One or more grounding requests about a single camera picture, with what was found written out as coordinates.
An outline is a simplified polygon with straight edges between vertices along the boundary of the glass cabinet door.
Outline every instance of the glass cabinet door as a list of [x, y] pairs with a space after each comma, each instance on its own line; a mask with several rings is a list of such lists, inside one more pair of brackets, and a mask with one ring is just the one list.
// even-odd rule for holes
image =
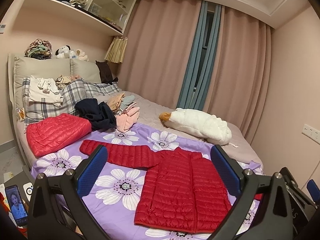
[[85, 9], [122, 32], [134, 3], [135, 0], [89, 0]]

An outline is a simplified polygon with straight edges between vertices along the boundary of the smartphone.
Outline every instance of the smartphone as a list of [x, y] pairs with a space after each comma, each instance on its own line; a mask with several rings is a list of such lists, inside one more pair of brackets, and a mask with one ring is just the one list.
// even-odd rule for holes
[[25, 226], [28, 223], [28, 214], [22, 203], [18, 186], [12, 185], [6, 187], [4, 190], [15, 222], [19, 227]]

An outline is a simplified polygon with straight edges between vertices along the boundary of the purple floral bedsheet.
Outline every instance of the purple floral bedsheet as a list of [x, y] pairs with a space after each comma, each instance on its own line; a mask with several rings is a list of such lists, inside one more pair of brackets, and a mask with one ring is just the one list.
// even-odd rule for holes
[[[44, 172], [47, 176], [62, 175], [66, 169], [75, 169], [87, 155], [79, 151], [83, 140], [91, 139], [123, 145], [148, 145], [153, 151], [162, 149], [174, 150], [177, 147], [189, 151], [201, 152], [204, 158], [210, 159], [212, 144], [194, 141], [160, 132], [150, 126], [136, 123], [132, 128], [122, 133], [94, 131], [75, 143], [38, 159], [32, 167], [32, 175]], [[239, 163], [242, 168], [251, 168], [256, 174], [263, 174], [260, 164]], [[210, 234], [190, 234], [184, 232], [166, 231], [134, 225], [134, 215], [144, 183], [146, 171], [131, 169], [106, 163], [90, 194], [83, 201], [101, 227], [114, 240], [201, 240]], [[229, 195], [233, 204], [236, 200]], [[259, 201], [254, 200], [247, 217], [238, 231], [246, 231], [257, 211]]]

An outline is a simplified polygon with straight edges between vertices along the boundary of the metal screw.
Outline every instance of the metal screw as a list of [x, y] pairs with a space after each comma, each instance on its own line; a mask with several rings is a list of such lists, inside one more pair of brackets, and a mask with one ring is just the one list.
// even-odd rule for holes
[[73, 170], [73, 169], [67, 169], [66, 172], [65, 172], [65, 174], [67, 174], [68, 176], [71, 176], [74, 171], [75, 171], [75, 170]]
[[44, 178], [44, 173], [39, 173], [37, 175], [37, 179], [43, 179]]
[[276, 172], [276, 173], [275, 173], [275, 177], [276, 177], [277, 179], [281, 179], [281, 178], [282, 178], [282, 174], [279, 173], [279, 172]]
[[245, 173], [246, 175], [250, 176], [250, 175], [253, 174], [253, 171], [250, 170], [250, 169], [245, 169], [245, 170], [244, 170], [244, 173]]

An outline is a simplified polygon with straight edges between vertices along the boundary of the red puffer jacket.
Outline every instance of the red puffer jacket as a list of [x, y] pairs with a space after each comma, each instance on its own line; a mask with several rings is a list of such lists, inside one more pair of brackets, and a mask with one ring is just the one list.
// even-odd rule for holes
[[152, 228], [211, 233], [231, 208], [227, 190], [212, 162], [181, 148], [152, 151], [84, 140], [80, 151], [90, 155], [98, 145], [108, 149], [108, 162], [129, 168], [150, 168], [145, 176], [134, 223]]
[[29, 124], [27, 141], [33, 154], [40, 158], [62, 149], [91, 131], [88, 120], [71, 114], [60, 114]]

